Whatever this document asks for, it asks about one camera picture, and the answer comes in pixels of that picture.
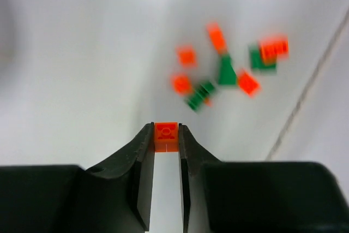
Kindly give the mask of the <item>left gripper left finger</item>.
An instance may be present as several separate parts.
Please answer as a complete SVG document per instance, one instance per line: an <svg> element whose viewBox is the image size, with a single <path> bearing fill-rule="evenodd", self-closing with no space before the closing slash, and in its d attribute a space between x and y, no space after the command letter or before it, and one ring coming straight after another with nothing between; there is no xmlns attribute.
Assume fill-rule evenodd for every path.
<svg viewBox="0 0 349 233"><path fill-rule="evenodd" d="M1 167L1 232L146 232L154 124L103 161Z"/></svg>

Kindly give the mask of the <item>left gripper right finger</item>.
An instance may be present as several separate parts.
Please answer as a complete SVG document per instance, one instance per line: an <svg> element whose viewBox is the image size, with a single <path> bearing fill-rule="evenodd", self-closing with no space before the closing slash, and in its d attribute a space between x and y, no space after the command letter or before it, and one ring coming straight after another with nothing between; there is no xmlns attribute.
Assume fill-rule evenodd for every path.
<svg viewBox="0 0 349 233"><path fill-rule="evenodd" d="M179 125L184 232L348 232L348 203L317 162L223 162Z"/></svg>

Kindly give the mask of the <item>orange brick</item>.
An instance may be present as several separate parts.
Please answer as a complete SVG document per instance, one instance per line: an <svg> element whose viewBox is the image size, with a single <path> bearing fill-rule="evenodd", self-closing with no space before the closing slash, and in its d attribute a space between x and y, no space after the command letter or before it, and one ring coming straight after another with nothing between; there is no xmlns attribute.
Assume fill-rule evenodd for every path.
<svg viewBox="0 0 349 233"><path fill-rule="evenodd" d="M154 127L154 146L156 153L178 152L178 123L158 122Z"/></svg>

